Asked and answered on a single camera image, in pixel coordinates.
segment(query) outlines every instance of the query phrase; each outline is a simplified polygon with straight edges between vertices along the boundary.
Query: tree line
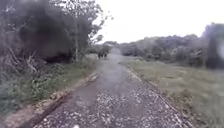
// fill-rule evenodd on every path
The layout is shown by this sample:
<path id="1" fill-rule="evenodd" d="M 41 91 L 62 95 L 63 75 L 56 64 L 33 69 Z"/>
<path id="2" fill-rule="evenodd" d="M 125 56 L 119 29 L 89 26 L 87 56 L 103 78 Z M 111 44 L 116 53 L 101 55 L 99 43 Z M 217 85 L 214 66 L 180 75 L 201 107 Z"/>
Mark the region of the tree line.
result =
<path id="1" fill-rule="evenodd" d="M 206 26 L 201 37 L 196 35 L 144 38 L 120 44 L 125 56 L 140 56 L 185 66 L 224 67 L 224 24 Z"/>
<path id="2" fill-rule="evenodd" d="M 95 0 L 1 0 L 1 79 L 80 60 L 107 19 Z"/>

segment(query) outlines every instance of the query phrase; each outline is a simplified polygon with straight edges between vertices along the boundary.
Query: green grass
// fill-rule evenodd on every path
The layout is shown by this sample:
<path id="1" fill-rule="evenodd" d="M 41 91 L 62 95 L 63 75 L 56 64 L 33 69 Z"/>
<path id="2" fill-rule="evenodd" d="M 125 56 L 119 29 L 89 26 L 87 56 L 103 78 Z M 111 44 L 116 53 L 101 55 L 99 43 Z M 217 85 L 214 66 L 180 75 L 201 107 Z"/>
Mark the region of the green grass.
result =
<path id="1" fill-rule="evenodd" d="M 33 104 L 58 90 L 74 85 L 76 81 L 90 74 L 96 66 L 94 59 L 81 63 L 54 64 L 47 67 L 47 73 L 40 76 L 22 76 L 0 85 L 0 115 L 16 111 L 24 105 Z"/>
<path id="2" fill-rule="evenodd" d="M 224 127 L 224 73 L 126 58 L 124 64 L 156 86 L 198 128 Z"/>

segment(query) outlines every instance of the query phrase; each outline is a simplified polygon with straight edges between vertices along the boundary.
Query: sky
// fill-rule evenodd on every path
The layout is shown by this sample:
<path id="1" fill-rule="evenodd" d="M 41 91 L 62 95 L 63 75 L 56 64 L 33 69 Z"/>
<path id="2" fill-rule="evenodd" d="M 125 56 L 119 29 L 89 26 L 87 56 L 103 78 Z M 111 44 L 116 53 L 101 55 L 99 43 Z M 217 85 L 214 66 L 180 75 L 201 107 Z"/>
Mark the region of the sky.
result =
<path id="1" fill-rule="evenodd" d="M 131 42 L 144 37 L 196 34 L 224 23 L 223 0 L 96 0 L 114 20 L 99 32 L 103 41 Z"/>

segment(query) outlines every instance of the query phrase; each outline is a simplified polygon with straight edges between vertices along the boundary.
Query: road edge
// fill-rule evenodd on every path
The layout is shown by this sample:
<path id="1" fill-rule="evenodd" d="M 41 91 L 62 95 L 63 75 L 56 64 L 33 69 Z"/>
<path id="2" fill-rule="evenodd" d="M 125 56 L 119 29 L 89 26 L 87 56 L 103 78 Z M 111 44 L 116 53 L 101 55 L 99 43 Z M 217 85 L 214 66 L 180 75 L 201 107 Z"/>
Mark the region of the road edge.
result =
<path id="1" fill-rule="evenodd" d="M 79 80 L 77 83 L 77 86 L 73 86 L 71 88 L 66 89 L 66 94 L 62 95 L 60 98 L 58 98 L 56 101 L 52 102 L 42 113 L 35 115 L 28 121 L 22 123 L 20 126 L 17 126 L 15 128 L 32 128 L 38 123 L 40 123 L 46 116 L 48 116 L 50 113 L 52 113 L 55 109 L 57 109 L 59 106 L 61 106 L 63 103 L 65 103 L 70 97 L 71 94 L 75 91 L 75 89 L 86 86 L 89 82 L 94 81 L 98 78 L 97 72 L 91 73 L 89 76 L 85 77 L 84 79 Z"/>

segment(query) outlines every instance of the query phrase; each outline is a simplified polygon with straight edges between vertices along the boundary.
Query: road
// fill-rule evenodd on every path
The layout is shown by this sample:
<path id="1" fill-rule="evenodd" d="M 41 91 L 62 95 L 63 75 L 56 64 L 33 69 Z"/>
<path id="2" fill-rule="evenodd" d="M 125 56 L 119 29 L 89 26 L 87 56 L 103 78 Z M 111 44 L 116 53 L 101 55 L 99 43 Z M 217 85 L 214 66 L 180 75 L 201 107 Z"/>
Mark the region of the road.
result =
<path id="1" fill-rule="evenodd" d="M 99 77 L 35 128 L 191 128 L 152 86 L 120 65 L 123 57 L 101 60 Z"/>

